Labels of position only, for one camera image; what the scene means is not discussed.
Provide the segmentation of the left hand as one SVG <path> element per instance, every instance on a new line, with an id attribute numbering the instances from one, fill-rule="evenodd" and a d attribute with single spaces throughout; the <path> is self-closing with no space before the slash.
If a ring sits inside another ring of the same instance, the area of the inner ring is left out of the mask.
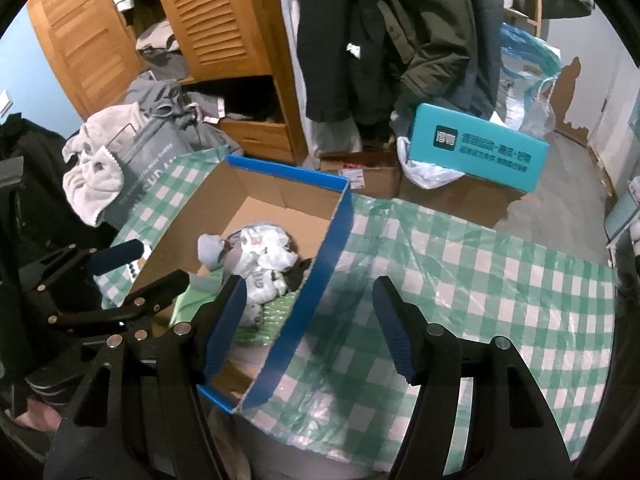
<path id="1" fill-rule="evenodd" d="M 27 410 L 14 418 L 18 426 L 41 431 L 55 432 L 61 425 L 62 416 L 52 406 L 35 399 L 27 399 Z"/>

